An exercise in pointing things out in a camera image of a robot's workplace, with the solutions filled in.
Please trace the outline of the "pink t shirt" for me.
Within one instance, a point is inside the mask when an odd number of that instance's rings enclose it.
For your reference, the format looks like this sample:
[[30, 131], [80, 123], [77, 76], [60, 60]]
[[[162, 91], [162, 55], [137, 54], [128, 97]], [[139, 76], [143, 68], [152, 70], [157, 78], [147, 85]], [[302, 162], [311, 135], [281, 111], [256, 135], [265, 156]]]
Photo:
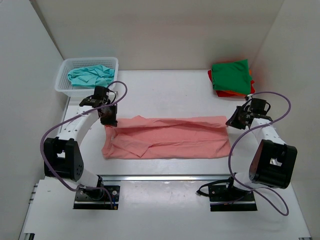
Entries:
[[190, 118], [120, 118], [106, 126], [106, 159], [217, 159], [231, 145], [225, 116]]

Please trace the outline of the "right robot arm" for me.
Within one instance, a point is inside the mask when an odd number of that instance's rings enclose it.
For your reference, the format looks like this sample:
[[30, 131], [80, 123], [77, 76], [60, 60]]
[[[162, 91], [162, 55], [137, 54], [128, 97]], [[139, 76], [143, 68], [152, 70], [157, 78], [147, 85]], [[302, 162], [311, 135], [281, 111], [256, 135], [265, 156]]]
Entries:
[[252, 98], [242, 106], [237, 106], [226, 125], [239, 130], [251, 130], [258, 148], [248, 171], [234, 173], [229, 184], [224, 187], [224, 195], [236, 200], [243, 191], [269, 187], [286, 189], [291, 181], [297, 148], [286, 144], [267, 116], [271, 105], [263, 99]]

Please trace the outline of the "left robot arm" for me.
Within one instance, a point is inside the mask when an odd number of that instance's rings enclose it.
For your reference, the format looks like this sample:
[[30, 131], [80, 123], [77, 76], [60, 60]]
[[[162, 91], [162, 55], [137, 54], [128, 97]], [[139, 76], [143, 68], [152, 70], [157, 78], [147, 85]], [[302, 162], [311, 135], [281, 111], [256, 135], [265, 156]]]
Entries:
[[48, 137], [43, 143], [43, 153], [47, 162], [63, 179], [69, 179], [87, 187], [87, 193], [93, 199], [104, 195], [102, 178], [84, 167], [80, 145], [92, 127], [100, 121], [103, 126], [116, 127], [118, 106], [109, 95], [116, 93], [107, 87], [97, 86], [92, 95], [85, 97], [76, 111], [76, 119], [65, 123], [65, 127], [55, 137]]

